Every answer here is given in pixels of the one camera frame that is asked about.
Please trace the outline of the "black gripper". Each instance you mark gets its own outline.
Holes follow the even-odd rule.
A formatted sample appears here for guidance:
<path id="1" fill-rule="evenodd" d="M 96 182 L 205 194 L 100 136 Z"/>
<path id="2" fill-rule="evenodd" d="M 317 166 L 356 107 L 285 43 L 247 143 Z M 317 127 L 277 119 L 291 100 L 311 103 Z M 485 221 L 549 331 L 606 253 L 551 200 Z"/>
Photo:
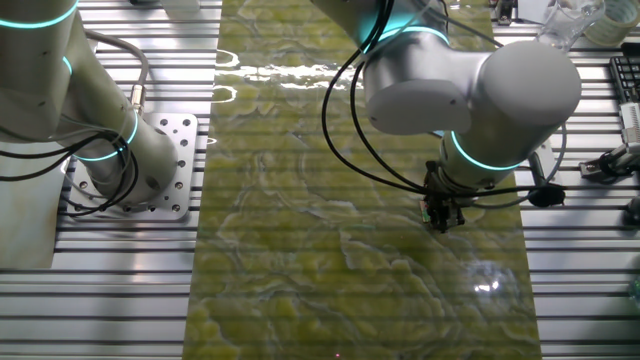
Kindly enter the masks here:
<path id="1" fill-rule="evenodd" d="M 466 194 L 467 187 L 453 182 L 444 171 L 428 171 L 424 178 L 424 186 L 427 191 L 424 200 L 429 207 L 428 224 L 432 229 L 445 233 L 447 229 L 465 224 L 461 208 L 468 206 L 468 199 L 456 198 L 456 195 Z M 447 209 L 442 208 L 444 206 L 449 206 L 448 218 Z"/>

